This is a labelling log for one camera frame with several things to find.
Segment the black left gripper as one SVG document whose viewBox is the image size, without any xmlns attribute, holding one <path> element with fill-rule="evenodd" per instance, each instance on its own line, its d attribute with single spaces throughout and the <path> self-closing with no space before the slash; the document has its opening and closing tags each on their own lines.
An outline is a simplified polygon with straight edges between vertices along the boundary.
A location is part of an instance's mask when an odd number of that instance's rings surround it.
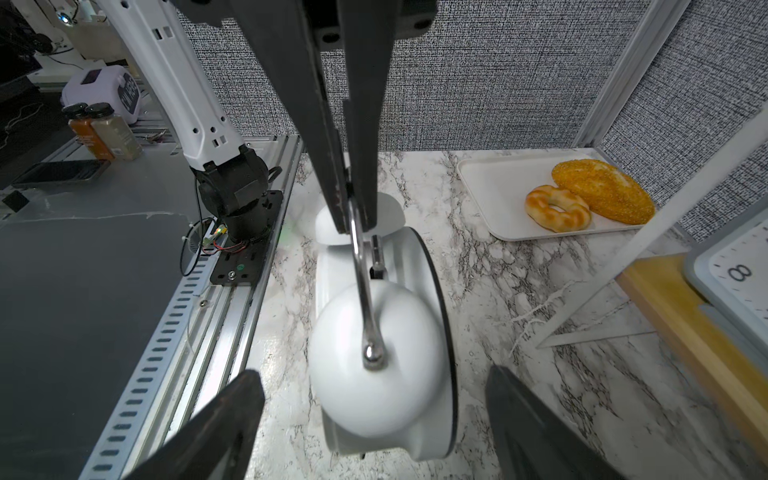
<svg viewBox="0 0 768 480">
<path fill-rule="evenodd" d="M 340 138 L 327 99 L 319 48 L 343 48 L 343 101 L 353 196 L 363 229 L 377 224 L 378 139 L 394 41 L 420 36 L 436 1 L 175 1 L 190 21 L 232 19 L 302 137 L 338 232 L 348 232 Z"/>
</svg>

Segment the white purple desk device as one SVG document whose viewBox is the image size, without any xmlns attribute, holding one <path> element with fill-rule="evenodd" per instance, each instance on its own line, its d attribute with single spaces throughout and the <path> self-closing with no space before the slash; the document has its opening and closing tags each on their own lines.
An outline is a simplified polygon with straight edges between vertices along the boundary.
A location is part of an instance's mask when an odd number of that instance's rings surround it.
<svg viewBox="0 0 768 480">
<path fill-rule="evenodd" d="M 61 104 L 109 103 L 129 125 L 136 123 L 141 110 L 141 90 L 122 66 L 112 65 L 74 74 L 64 86 Z"/>
</svg>

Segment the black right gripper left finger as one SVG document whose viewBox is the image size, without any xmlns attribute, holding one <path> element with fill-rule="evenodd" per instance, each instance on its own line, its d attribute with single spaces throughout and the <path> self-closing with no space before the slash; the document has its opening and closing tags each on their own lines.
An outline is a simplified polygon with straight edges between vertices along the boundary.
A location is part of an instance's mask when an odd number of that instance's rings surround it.
<svg viewBox="0 0 768 480">
<path fill-rule="evenodd" d="M 242 371 L 129 479 L 243 479 L 265 406 L 259 373 Z"/>
</svg>

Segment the white twin-bell alarm clock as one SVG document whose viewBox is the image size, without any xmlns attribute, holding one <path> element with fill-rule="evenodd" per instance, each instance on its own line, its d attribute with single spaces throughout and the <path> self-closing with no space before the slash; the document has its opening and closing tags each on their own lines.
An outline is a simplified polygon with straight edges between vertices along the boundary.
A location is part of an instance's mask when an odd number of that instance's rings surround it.
<svg viewBox="0 0 768 480">
<path fill-rule="evenodd" d="M 450 322 L 429 251 L 399 202 L 381 193 L 378 223 L 319 243 L 309 340 L 311 386 L 325 440 L 340 455 L 400 448 L 412 460 L 452 451 L 458 385 Z"/>
</svg>

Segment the white rectangular tray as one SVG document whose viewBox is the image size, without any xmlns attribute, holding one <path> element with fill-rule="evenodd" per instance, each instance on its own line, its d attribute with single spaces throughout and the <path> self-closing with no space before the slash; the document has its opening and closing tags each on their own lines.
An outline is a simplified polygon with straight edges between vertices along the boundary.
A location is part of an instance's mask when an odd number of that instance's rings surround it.
<svg viewBox="0 0 768 480">
<path fill-rule="evenodd" d="M 604 157 L 592 148 L 480 152 L 459 161 L 457 171 L 493 236 L 504 241 L 534 240 L 557 234 L 527 215 L 526 195 L 535 187 L 552 185 L 551 170 L 557 164 L 577 159 Z"/>
</svg>

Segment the orange spice bottle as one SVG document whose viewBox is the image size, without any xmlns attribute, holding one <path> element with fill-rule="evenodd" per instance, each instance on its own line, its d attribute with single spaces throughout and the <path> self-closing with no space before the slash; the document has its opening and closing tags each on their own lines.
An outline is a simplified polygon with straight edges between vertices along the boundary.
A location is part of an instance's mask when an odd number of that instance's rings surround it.
<svg viewBox="0 0 768 480">
<path fill-rule="evenodd" d="M 88 116 L 86 103 L 75 103 L 62 108 L 62 113 L 68 120 L 68 125 L 76 134 L 78 141 L 83 144 L 98 160 L 114 161 L 115 156 L 109 147 L 96 133 Z"/>
</svg>

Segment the grey square alarm clock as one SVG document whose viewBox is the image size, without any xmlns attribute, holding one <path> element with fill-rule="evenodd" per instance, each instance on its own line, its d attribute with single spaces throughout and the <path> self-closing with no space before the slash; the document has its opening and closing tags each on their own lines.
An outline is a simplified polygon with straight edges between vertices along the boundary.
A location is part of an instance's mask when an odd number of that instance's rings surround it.
<svg viewBox="0 0 768 480">
<path fill-rule="evenodd" d="M 759 354 L 767 354 L 767 200 L 689 252 L 687 282 Z"/>
</svg>

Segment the wooden two-tier white-frame shelf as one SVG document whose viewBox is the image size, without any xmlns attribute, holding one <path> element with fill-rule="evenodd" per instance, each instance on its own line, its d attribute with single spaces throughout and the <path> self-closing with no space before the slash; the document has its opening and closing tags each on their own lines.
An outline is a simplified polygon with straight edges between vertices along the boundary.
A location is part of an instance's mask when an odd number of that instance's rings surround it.
<svg viewBox="0 0 768 480">
<path fill-rule="evenodd" d="M 660 336 L 738 427 L 761 461 L 767 459 L 767 380 L 700 308 L 682 275 L 680 256 L 640 254 L 767 140 L 767 112 L 745 122 L 662 209 L 549 319 L 533 338 L 539 348 L 576 342 L 558 328 L 611 280 L 617 280 Z"/>
</svg>

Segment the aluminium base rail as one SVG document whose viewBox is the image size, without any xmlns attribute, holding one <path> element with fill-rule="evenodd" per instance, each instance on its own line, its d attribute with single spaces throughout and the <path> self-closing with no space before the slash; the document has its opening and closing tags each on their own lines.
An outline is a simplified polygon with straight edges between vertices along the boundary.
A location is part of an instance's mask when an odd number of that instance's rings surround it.
<svg viewBox="0 0 768 480">
<path fill-rule="evenodd" d="M 283 200 L 255 281 L 214 285 L 212 257 L 176 288 L 80 476 L 120 479 L 169 441 L 246 366 L 304 149 L 297 135 L 248 142 L 281 175 Z"/>
</svg>

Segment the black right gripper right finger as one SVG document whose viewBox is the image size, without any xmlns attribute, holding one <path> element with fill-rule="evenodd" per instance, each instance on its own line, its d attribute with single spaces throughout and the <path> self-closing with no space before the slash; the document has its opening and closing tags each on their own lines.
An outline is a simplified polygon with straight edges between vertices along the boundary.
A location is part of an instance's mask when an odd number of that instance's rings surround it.
<svg viewBox="0 0 768 480">
<path fill-rule="evenodd" d="M 495 451 L 505 479 L 621 479 L 506 367 L 485 386 Z"/>
</svg>

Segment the oval brown bread loaf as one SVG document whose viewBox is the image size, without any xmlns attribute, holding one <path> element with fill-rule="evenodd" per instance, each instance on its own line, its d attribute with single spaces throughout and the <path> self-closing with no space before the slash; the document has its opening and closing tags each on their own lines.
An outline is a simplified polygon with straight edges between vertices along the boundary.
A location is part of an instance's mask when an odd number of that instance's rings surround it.
<svg viewBox="0 0 768 480">
<path fill-rule="evenodd" d="M 633 178 L 601 160 L 561 162 L 551 176 L 559 187 L 580 196 L 593 212 L 607 219 L 642 225 L 655 214 L 649 194 Z"/>
</svg>

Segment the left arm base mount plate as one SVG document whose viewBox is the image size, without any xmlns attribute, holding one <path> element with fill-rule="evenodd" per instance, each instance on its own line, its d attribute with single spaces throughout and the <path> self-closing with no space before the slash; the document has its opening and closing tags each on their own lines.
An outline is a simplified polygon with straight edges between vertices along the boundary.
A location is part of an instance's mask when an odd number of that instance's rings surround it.
<svg viewBox="0 0 768 480">
<path fill-rule="evenodd" d="M 283 192 L 268 191 L 252 213 L 256 215 L 256 233 L 229 252 L 221 251 L 209 277 L 213 285 L 255 285 L 265 270 L 268 249 L 277 230 Z"/>
</svg>

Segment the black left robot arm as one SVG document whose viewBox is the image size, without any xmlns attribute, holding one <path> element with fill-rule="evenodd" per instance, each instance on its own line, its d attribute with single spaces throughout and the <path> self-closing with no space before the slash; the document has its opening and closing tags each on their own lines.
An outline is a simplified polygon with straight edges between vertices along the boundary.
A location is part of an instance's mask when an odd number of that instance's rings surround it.
<svg viewBox="0 0 768 480">
<path fill-rule="evenodd" d="M 378 141 L 394 44 L 425 34 L 433 1 L 106 1 L 108 20 L 138 65 L 196 176 L 207 209 L 239 241 L 266 167 L 221 108 L 181 19 L 237 23 L 313 164 L 341 234 L 378 223 Z"/>
</svg>

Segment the yellow spice bottle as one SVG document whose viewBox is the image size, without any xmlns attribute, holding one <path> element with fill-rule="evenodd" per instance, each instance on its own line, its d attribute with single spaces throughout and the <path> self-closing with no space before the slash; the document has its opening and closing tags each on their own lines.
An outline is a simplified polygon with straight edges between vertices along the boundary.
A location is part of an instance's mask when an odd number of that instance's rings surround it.
<svg viewBox="0 0 768 480">
<path fill-rule="evenodd" d="M 132 161 L 142 155 L 142 147 L 133 131 L 122 117 L 115 114 L 109 103 L 88 105 L 85 113 L 94 131 L 117 160 Z"/>
</svg>

